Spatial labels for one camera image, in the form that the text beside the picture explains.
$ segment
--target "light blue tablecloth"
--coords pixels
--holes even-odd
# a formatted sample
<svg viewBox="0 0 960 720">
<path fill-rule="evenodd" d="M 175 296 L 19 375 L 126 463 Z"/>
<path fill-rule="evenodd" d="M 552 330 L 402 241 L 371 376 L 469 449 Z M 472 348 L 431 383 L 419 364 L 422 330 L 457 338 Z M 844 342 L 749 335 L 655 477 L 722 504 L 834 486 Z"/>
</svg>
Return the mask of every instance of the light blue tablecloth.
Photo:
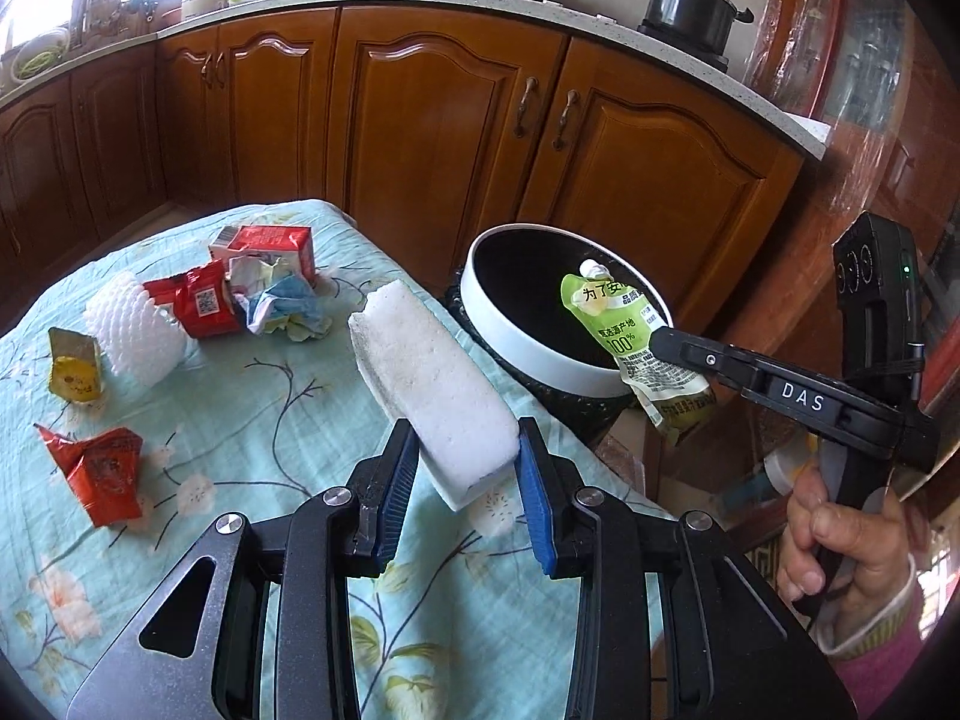
<svg viewBox="0 0 960 720">
<path fill-rule="evenodd" d="M 227 221 L 307 224 L 318 267 L 335 279 L 330 334 L 210 338 L 153 389 L 107 375 L 104 403 L 69 406 L 46 388 L 47 328 L 83 331 L 83 308 L 112 274 L 142 280 L 208 259 Z M 628 492 L 603 464 L 479 348 L 433 298 L 318 200 L 247 206 L 155 235 L 84 266 L 37 300 L 0 340 L 0 649 L 63 717 L 80 682 L 131 615 L 219 512 L 251 520 L 294 511 L 347 480 L 391 425 L 357 372 L 347 316 L 395 278 L 414 288 L 548 449 L 587 483 Z M 144 439 L 138 488 L 145 515 L 91 527 L 32 423 L 90 437 L 126 425 Z M 630 501 L 658 510 L 635 493 Z M 416 477 L 400 550 L 377 581 L 352 581 L 352 633 L 364 718 L 554 718 L 563 714 L 578 581 L 549 581 L 529 549 L 515 483 L 464 512 Z M 654 586 L 651 601 L 658 605 Z M 277 593 L 272 594 L 272 612 Z M 659 608 L 652 609 L 659 633 Z M 275 618 L 268 622 L 268 642 Z M 272 673 L 272 648 L 265 673 Z M 272 717 L 264 680 L 262 716 Z"/>
</svg>

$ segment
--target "red snack wrapper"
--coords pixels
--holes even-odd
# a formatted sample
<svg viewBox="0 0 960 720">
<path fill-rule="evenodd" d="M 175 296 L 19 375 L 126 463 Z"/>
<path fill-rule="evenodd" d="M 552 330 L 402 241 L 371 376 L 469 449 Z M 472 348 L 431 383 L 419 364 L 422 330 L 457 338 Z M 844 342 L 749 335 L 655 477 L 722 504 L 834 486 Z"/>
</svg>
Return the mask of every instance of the red snack wrapper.
<svg viewBox="0 0 960 720">
<path fill-rule="evenodd" d="M 158 306 L 167 306 L 190 338 L 206 338 L 243 329 L 233 313 L 223 262 L 211 260 L 185 274 L 143 285 Z"/>
<path fill-rule="evenodd" d="M 143 439 L 128 428 L 114 428 L 93 439 L 74 442 L 42 425 L 40 431 L 54 462 L 86 509 L 93 527 L 140 517 L 136 501 L 136 462 Z"/>
<path fill-rule="evenodd" d="M 210 242 L 210 257 L 229 261 L 233 257 L 259 257 L 268 263 L 285 261 L 294 271 L 314 283 L 317 268 L 309 227 L 278 224 L 228 224 Z"/>
</svg>

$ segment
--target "person's arm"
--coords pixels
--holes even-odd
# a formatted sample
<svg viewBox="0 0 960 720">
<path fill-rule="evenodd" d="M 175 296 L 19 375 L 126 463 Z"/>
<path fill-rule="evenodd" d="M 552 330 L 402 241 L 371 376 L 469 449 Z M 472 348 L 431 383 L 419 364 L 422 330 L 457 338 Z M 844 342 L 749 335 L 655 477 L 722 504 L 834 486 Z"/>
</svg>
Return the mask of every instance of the person's arm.
<svg viewBox="0 0 960 720">
<path fill-rule="evenodd" d="M 823 587 L 824 572 L 813 548 L 857 561 L 851 586 L 837 602 L 828 625 L 813 635 L 830 657 L 847 690 L 866 718 L 890 694 L 920 651 L 917 624 L 923 597 L 910 557 L 904 510 L 887 491 L 880 514 L 827 502 L 827 487 L 815 466 L 797 478 L 787 503 L 787 527 L 781 546 L 776 586 L 787 603 Z"/>
</svg>

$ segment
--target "wooden cabinet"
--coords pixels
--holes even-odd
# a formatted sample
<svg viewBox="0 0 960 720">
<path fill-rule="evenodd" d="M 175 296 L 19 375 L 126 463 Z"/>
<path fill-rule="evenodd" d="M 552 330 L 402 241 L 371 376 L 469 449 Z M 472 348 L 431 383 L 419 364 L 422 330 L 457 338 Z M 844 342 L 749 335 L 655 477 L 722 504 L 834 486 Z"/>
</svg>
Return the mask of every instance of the wooden cabinet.
<svg viewBox="0 0 960 720">
<path fill-rule="evenodd" d="M 157 116 L 169 199 L 205 210 L 325 193 L 336 9 L 160 42 Z"/>
<path fill-rule="evenodd" d="M 233 204 L 323 197 L 326 111 L 337 12 L 225 23 L 214 77 Z"/>
<path fill-rule="evenodd" d="M 209 98 L 217 28 L 157 44 L 157 123 L 167 199 L 210 210 L 223 204 L 220 143 L 214 141 Z"/>
<path fill-rule="evenodd" d="M 45 288 L 98 244 L 62 77 L 0 113 L 0 214 L 13 280 Z"/>
<path fill-rule="evenodd" d="M 101 240 L 164 201 L 154 77 L 152 44 L 71 74 L 80 169 Z"/>
<path fill-rule="evenodd" d="M 477 13 L 344 9 L 328 199 L 440 292 L 474 236 L 514 217 L 567 40 Z"/>
<path fill-rule="evenodd" d="M 651 62 L 573 39 L 520 206 L 606 245 L 699 332 L 744 274 L 803 158 Z"/>
</svg>

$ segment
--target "countertop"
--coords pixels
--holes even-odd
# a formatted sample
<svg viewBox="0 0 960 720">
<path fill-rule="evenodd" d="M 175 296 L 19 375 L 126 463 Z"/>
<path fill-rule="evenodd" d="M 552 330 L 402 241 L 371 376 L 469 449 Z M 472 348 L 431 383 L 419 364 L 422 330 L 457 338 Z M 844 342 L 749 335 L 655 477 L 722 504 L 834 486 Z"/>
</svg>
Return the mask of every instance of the countertop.
<svg viewBox="0 0 960 720">
<path fill-rule="evenodd" d="M 129 47 L 140 46 L 152 40 L 162 40 L 171 35 L 214 25 L 223 20 L 269 13 L 274 10 L 357 4 L 357 2 L 422 2 L 423 4 L 464 7 L 535 20 L 545 25 L 560 26 L 572 32 L 589 35 L 606 43 L 627 47 L 627 49 L 648 56 L 652 60 L 682 73 L 691 80 L 716 90 L 719 94 L 731 100 L 732 103 L 747 109 L 759 119 L 762 119 L 769 127 L 781 133 L 786 140 L 794 143 L 797 148 L 814 159 L 822 159 L 826 150 L 825 143 L 829 129 L 824 124 L 810 122 L 809 119 L 801 119 L 784 113 L 769 100 L 765 100 L 739 81 L 732 79 L 731 76 L 712 68 L 699 59 L 659 40 L 642 35 L 637 30 L 618 25 L 618 23 L 611 23 L 608 20 L 589 16 L 576 10 L 569 10 L 553 2 L 530 0 L 259 0 L 243 2 L 243 4 L 186 20 L 186 22 L 171 26 L 171 28 L 161 30 L 158 33 L 114 43 L 64 62 L 64 64 L 40 74 L 35 79 L 31 79 L 26 84 L 0 98 L 0 109 L 40 86 L 40 84 L 44 84 L 64 73 L 69 73 L 69 71 L 86 62 L 92 62 L 102 56 Z"/>
</svg>

